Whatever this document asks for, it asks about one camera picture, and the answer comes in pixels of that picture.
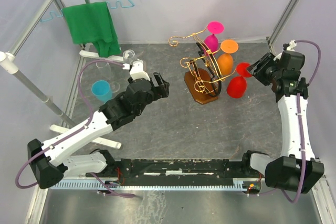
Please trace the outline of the small clear glass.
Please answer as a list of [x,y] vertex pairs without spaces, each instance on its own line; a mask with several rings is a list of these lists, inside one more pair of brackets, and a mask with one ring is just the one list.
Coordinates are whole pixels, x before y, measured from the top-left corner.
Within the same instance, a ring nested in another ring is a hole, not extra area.
[[123,61],[128,64],[131,64],[137,58],[135,55],[135,52],[132,49],[125,50],[123,52],[122,57],[123,57]]

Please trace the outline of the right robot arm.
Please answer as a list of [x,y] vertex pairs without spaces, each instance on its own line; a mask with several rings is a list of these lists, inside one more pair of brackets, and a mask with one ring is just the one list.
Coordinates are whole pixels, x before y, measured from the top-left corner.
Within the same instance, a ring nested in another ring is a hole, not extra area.
[[324,174],[324,165],[316,161],[310,145],[307,105],[308,87],[301,76],[305,56],[285,50],[280,57],[265,54],[247,71],[265,86],[271,86],[280,112],[282,148],[272,159],[262,152],[249,151],[249,159],[240,164],[246,177],[260,172],[268,187],[306,194]]

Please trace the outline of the blue plastic wine glass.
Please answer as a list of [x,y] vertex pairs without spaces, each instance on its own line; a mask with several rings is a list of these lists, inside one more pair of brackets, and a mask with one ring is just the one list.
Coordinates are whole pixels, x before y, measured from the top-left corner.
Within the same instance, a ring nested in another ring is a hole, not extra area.
[[112,99],[112,90],[107,81],[99,80],[91,87],[93,95],[101,102],[106,103]]

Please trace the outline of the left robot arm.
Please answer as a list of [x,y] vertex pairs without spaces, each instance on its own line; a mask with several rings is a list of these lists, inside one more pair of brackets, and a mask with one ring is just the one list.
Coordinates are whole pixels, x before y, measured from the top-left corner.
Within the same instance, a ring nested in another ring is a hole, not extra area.
[[91,141],[132,122],[152,102],[169,96],[170,84],[154,72],[151,79],[129,79],[126,90],[103,104],[90,117],[65,133],[46,141],[33,139],[27,144],[28,163],[41,189],[47,189],[66,176],[101,173],[112,176],[116,165],[107,151],[74,156]]

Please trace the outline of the clear wine glass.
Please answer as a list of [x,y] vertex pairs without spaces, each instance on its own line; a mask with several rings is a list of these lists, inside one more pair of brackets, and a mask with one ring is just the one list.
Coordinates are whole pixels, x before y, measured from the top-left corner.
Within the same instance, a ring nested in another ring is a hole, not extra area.
[[120,90],[120,84],[116,81],[110,64],[108,62],[97,62],[96,67],[98,68],[103,79],[109,82],[113,93],[118,92]]

